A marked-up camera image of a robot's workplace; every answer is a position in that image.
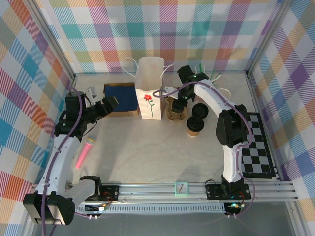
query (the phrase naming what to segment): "paper bag handle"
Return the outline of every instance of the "paper bag handle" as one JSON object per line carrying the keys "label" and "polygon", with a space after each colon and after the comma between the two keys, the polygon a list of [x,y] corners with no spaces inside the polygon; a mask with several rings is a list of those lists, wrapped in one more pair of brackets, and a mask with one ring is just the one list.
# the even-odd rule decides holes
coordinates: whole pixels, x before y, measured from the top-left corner
{"label": "paper bag handle", "polygon": [[232,94],[231,94],[231,92],[230,92],[228,89],[226,89],[226,88],[218,88],[218,90],[219,90],[219,91],[220,91],[220,90],[226,91],[226,92],[229,94],[228,100],[231,98]]}
{"label": "paper bag handle", "polygon": [[[137,68],[139,68],[139,66],[138,66],[137,62],[136,62],[133,58],[131,58],[131,57],[125,57],[122,61],[124,61],[124,60],[125,60],[125,59],[127,59],[127,58],[129,58],[129,59],[133,60],[133,61],[134,61],[134,63],[136,63]],[[125,70],[125,68],[124,68],[123,66],[122,66],[122,69],[124,70],[124,72],[126,72],[126,73],[128,73],[129,75],[131,75],[131,76],[133,76],[134,78],[136,78],[133,74],[131,74],[130,72],[126,71],[126,70]]]}
{"label": "paper bag handle", "polygon": [[161,76],[160,76],[161,79],[162,79],[162,76],[163,76],[164,72],[165,72],[168,68],[170,68],[171,66],[173,66],[173,65],[174,65],[174,63],[173,63],[173,64],[170,64],[170,65],[165,65],[165,66],[163,66],[163,67],[166,67],[166,68],[164,69],[164,71],[162,72],[162,74],[161,74]]}

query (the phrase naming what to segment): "metal base plate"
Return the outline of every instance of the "metal base plate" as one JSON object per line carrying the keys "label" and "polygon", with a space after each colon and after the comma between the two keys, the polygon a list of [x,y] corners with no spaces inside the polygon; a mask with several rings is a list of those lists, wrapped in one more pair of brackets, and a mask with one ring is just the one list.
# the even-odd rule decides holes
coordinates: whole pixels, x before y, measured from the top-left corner
{"label": "metal base plate", "polygon": [[192,204],[111,204],[105,211],[86,211],[85,203],[81,203],[77,213],[87,215],[100,214],[183,214],[183,213],[225,213],[224,203],[192,203]]}
{"label": "metal base plate", "polygon": [[[245,181],[253,194],[253,186]],[[255,202],[297,201],[297,195],[290,181],[259,181],[254,182],[256,195]],[[114,204],[202,204],[202,203],[233,203],[235,200],[208,200],[204,183],[188,183],[187,196],[175,196],[174,183],[107,183],[103,186],[119,186],[118,201]],[[86,199],[83,203],[101,204],[104,201]]]}
{"label": "metal base plate", "polygon": [[[244,199],[251,199],[250,189],[247,184],[243,185],[243,189],[240,191],[244,194]],[[208,200],[242,200],[242,194],[233,195],[232,197],[226,197],[223,194],[221,184],[207,184],[207,199]]]}

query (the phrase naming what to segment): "paper bag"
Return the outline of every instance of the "paper bag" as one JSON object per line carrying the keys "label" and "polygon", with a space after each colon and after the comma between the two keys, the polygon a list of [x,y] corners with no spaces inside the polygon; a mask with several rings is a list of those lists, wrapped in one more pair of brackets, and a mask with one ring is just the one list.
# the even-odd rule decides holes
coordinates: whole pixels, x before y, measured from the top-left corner
{"label": "paper bag", "polygon": [[164,59],[143,57],[135,76],[135,89],[142,119],[162,119],[162,99],[152,93],[163,86]]}

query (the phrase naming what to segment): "metal frame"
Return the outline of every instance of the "metal frame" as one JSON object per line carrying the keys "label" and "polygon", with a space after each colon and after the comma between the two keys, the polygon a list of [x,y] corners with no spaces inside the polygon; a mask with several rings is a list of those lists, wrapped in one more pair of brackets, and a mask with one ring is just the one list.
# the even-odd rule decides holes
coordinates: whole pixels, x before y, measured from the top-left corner
{"label": "metal frame", "polygon": [[30,236],[33,234],[35,224],[25,209],[22,214],[23,215],[17,236]]}
{"label": "metal frame", "polygon": [[[253,186],[247,182],[250,187],[250,192],[253,193]],[[254,182],[256,188],[256,202],[294,202],[297,201],[297,195],[292,182],[290,181],[257,181]],[[161,207],[162,210],[151,209],[150,213],[183,213],[192,212],[210,212],[215,209],[216,212],[219,210],[222,212],[222,204],[233,203],[235,200],[207,200],[206,189],[204,183],[189,183],[189,194],[187,196],[176,196],[174,190],[174,183],[143,183],[143,184],[103,184],[103,185],[118,185],[119,196],[118,201],[111,203],[111,207],[114,210],[105,212],[84,212],[84,205],[100,205],[102,201],[84,201],[77,208],[78,213],[85,214],[102,214],[102,213],[142,213],[138,207]],[[188,207],[181,210],[174,210],[169,207]],[[206,209],[205,206],[212,206],[211,209]]]}
{"label": "metal frame", "polygon": [[72,80],[75,78],[75,73],[72,70],[72,67],[66,58],[63,50],[61,49],[57,39],[55,38],[53,32],[51,31],[46,19],[44,18],[41,10],[39,9],[35,0],[23,0],[25,6],[31,13],[32,17],[36,21],[40,31],[44,35],[45,39],[47,40],[48,44],[50,45],[51,49],[55,53],[58,61],[62,65],[63,69],[65,70],[68,77]]}
{"label": "metal frame", "polygon": [[[252,85],[252,81],[250,80],[250,75],[245,74],[245,76],[246,76],[246,81],[248,84],[248,88],[250,90],[250,94],[252,97],[252,101],[253,101],[255,110],[257,112],[262,113],[260,106],[258,104],[258,100],[257,100],[257,96],[256,96],[256,93],[254,90],[254,86]],[[266,129],[267,125],[266,125],[266,122],[264,119],[262,119],[262,123],[263,123],[264,129],[267,130]],[[284,176],[283,176],[283,173],[281,172],[280,164],[279,164],[278,160],[275,158],[275,149],[274,149],[274,146],[272,145],[271,137],[270,137],[270,134],[268,132],[266,132],[266,138],[267,138],[267,143],[269,146],[271,157],[272,157],[274,164],[276,165],[276,169],[278,171],[279,178],[283,180]],[[293,229],[294,229],[296,235],[310,236],[311,232],[310,232],[310,229],[307,225],[305,217],[302,213],[301,206],[300,206],[299,202],[298,201],[295,201],[295,202],[286,201],[286,206],[287,206],[289,216],[290,216],[290,219],[291,219],[291,222],[293,225]]]}
{"label": "metal frame", "polygon": [[277,30],[280,26],[280,24],[283,22],[284,17],[286,16],[287,12],[289,11],[292,3],[294,0],[283,0],[278,12],[276,13],[275,18],[273,19],[272,23],[270,24],[270,27],[268,29],[268,32],[266,33],[266,36],[264,37],[260,47],[257,50],[256,55],[252,59],[252,62],[249,66],[249,69],[247,71],[248,75],[251,75],[260,60],[262,59],[264,53],[266,52],[269,43],[274,38],[275,34],[277,33]]}
{"label": "metal frame", "polygon": [[[256,110],[256,112],[259,112],[260,114],[262,114],[262,110],[261,110],[261,108],[259,106],[254,87],[253,87],[252,82],[251,82],[251,80],[249,78],[249,75],[246,74],[246,73],[245,73],[245,78],[246,78],[246,82],[247,82],[247,85],[248,85],[248,88],[249,88],[249,91],[250,91],[250,94],[251,94],[251,97],[252,97],[252,102],[254,104],[255,110]],[[274,146],[272,145],[271,136],[267,132],[268,129],[267,129],[266,122],[265,122],[264,119],[261,119],[261,121],[262,121],[262,125],[263,125],[264,130],[266,130],[266,132],[265,132],[266,140],[267,140],[267,144],[268,144],[268,147],[269,147],[271,159],[272,159],[274,165],[276,166],[276,169],[277,169],[277,172],[278,172],[277,174],[279,175],[279,179],[280,180],[284,180],[284,176],[283,176],[283,173],[281,172],[281,168],[280,168],[280,163],[275,158],[275,149],[274,149]]]}

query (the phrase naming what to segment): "cardboard box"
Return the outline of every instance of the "cardboard box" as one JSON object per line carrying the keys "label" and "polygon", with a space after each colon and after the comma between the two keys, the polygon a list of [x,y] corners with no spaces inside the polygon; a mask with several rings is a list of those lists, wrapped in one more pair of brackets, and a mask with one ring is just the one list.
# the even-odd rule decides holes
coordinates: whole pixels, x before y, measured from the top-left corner
{"label": "cardboard box", "polygon": [[108,117],[130,117],[139,115],[139,105],[134,83],[104,84],[104,97],[114,96],[117,108]]}

